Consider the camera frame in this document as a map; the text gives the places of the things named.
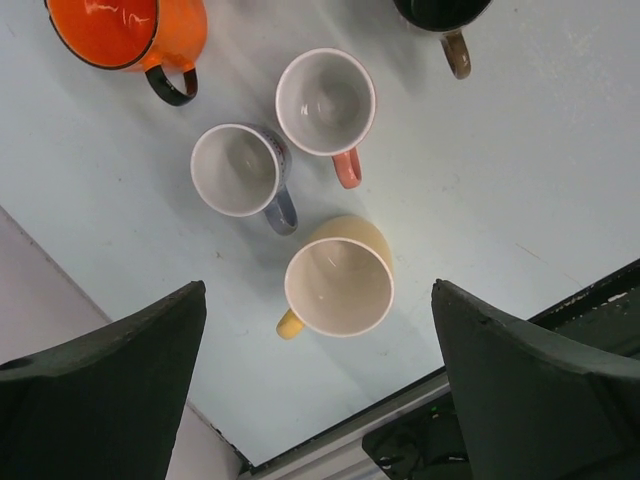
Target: mug with pink handle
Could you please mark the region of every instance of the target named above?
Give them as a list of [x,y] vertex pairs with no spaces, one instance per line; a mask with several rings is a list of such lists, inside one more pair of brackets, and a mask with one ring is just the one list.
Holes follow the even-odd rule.
[[344,188],[362,181],[357,146],[376,112],[376,94],[362,64],[335,48],[303,53],[285,69],[276,90],[280,126],[301,150],[331,157]]

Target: mug handle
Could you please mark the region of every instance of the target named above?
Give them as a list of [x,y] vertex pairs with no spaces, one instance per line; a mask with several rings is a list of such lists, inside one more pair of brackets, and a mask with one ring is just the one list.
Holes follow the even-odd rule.
[[291,195],[287,187],[280,190],[269,205],[264,209],[264,214],[271,228],[278,235],[291,235],[298,228],[298,214],[293,206]]
[[348,152],[331,157],[336,169],[338,180],[344,188],[356,188],[362,182],[362,169],[360,168],[360,156],[354,147]]
[[284,340],[291,340],[298,335],[304,328],[304,323],[298,318],[298,316],[291,310],[287,310],[282,320],[278,322],[276,332],[280,335],[280,338]]
[[169,105],[180,107],[186,105],[193,100],[198,93],[198,76],[196,75],[196,66],[193,64],[186,65],[184,68],[184,83],[187,93],[182,93],[167,78],[161,64],[152,66],[145,70],[149,85],[153,91]]
[[469,58],[469,49],[467,49],[462,31],[456,30],[455,32],[445,33],[441,37],[440,43],[453,75],[458,80],[467,78],[471,73],[471,59]]

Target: floor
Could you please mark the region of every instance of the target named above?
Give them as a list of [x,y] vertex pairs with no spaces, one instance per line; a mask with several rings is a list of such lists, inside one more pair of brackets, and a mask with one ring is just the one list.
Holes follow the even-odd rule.
[[[106,317],[0,209],[0,363],[100,328]],[[168,480],[233,480],[231,448],[185,408]]]

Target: blue handle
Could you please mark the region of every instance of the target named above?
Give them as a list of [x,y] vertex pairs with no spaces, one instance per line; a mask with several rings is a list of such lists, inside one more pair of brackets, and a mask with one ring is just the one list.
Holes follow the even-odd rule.
[[291,235],[298,228],[298,214],[286,187],[267,205],[264,214],[278,235]]

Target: black handle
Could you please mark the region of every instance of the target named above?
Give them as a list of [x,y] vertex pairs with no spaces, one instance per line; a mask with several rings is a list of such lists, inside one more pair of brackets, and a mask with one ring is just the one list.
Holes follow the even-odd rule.
[[145,72],[149,85],[158,96],[169,105],[179,107],[193,100],[198,93],[198,76],[195,67],[184,72],[184,83],[187,93],[182,93],[169,81],[162,70],[162,65],[156,65]]

